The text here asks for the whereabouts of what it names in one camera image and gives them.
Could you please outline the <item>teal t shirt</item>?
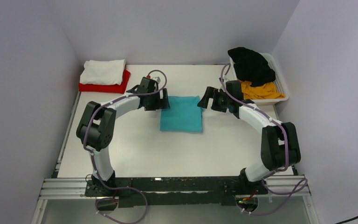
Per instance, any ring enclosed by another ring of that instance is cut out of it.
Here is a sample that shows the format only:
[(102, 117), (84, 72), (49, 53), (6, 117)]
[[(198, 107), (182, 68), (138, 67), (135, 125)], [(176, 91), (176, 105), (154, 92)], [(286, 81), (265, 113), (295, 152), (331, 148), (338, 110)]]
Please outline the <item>teal t shirt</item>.
[(199, 96), (169, 96), (170, 108), (163, 109), (160, 116), (160, 131), (201, 133), (202, 112), (198, 107)]

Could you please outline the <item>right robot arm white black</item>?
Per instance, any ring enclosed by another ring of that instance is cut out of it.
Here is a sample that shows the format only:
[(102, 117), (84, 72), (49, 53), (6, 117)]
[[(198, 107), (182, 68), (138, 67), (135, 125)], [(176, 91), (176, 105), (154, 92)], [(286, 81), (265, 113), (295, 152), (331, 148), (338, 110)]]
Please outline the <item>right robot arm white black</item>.
[(197, 106), (206, 109), (209, 100), (212, 100), (212, 110), (230, 112), (237, 119), (250, 124), (261, 135), (261, 159), (244, 168), (238, 181), (242, 193), (251, 193), (256, 188), (256, 182), (300, 162), (301, 152), (295, 125), (269, 116), (254, 101), (244, 99), (240, 81), (227, 81), (220, 89), (207, 87)]

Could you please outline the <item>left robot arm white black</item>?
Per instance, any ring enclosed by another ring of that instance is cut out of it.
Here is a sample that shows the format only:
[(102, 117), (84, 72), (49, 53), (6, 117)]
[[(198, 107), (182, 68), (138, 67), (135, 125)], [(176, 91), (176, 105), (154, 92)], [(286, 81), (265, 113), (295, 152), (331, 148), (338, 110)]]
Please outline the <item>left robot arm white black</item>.
[(103, 196), (111, 195), (116, 187), (115, 170), (109, 158), (116, 120), (140, 108), (145, 111), (169, 109), (168, 91), (158, 84), (156, 78), (143, 77), (140, 84), (120, 97), (105, 103), (90, 101), (83, 111), (76, 136), (90, 155), (92, 176), (99, 181), (97, 190)]

